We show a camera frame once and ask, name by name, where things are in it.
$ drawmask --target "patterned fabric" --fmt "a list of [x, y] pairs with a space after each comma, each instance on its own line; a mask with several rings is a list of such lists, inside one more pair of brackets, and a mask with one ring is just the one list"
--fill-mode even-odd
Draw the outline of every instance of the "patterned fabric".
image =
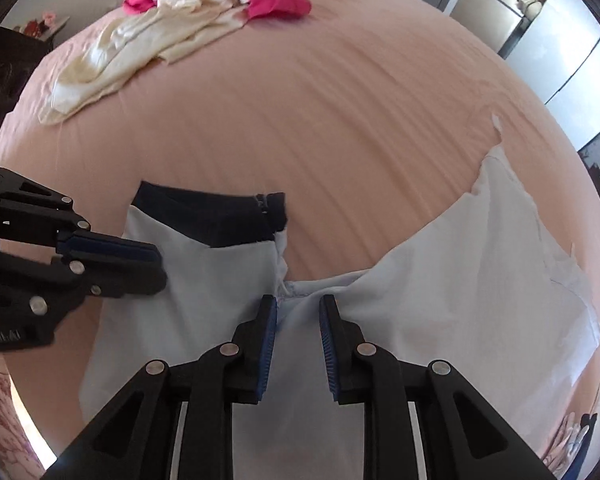
[[2, 355], [0, 355], [0, 464], [11, 480], [37, 480], [45, 472], [13, 407], [11, 379]]

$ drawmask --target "bolt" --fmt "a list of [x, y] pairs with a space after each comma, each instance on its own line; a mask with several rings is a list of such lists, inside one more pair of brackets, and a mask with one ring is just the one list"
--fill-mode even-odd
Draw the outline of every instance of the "bolt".
[[74, 260], [69, 263], [69, 268], [74, 274], [82, 274], [84, 272], [84, 264], [78, 260]]
[[44, 316], [46, 311], [49, 310], [45, 298], [42, 298], [41, 296], [32, 296], [29, 300], [29, 306], [36, 316]]
[[356, 348], [356, 350], [358, 350], [358, 353], [360, 355], [366, 355], [366, 356], [373, 355], [376, 353], [376, 351], [378, 351], [376, 346], [372, 345], [371, 343], [360, 343], [358, 345], [358, 348]]
[[436, 361], [431, 365], [433, 373], [438, 375], [448, 375], [451, 371], [451, 366], [446, 361]]
[[224, 343], [220, 347], [220, 353], [227, 357], [231, 357], [232, 355], [236, 355], [240, 351], [240, 347], [235, 343]]
[[144, 367], [149, 375], [158, 375], [164, 371], [164, 363], [162, 361], [151, 361]]

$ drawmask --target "white fabric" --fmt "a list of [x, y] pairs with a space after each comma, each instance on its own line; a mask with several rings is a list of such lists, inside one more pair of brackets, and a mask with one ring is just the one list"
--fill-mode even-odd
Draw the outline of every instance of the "white fabric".
[[247, 22], [248, 0], [155, 0], [157, 7], [113, 20], [59, 73], [40, 110], [56, 124], [116, 92], [155, 57], [175, 62]]
[[358, 478], [363, 408], [328, 390], [318, 300], [398, 359], [450, 361], [536, 451], [600, 341], [586, 277], [539, 220], [501, 146], [471, 193], [367, 271], [283, 282], [284, 237], [211, 249], [128, 213], [126, 235], [156, 244], [169, 282], [151, 298], [106, 301], [80, 402], [89, 420], [145, 362], [195, 360], [276, 294], [269, 387], [234, 406], [236, 479]]

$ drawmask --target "black fabric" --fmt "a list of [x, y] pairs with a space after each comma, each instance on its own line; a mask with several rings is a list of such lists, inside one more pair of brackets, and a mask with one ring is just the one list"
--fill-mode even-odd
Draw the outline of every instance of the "black fabric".
[[210, 247], [273, 240], [286, 226], [285, 195], [228, 196], [143, 182], [133, 205]]

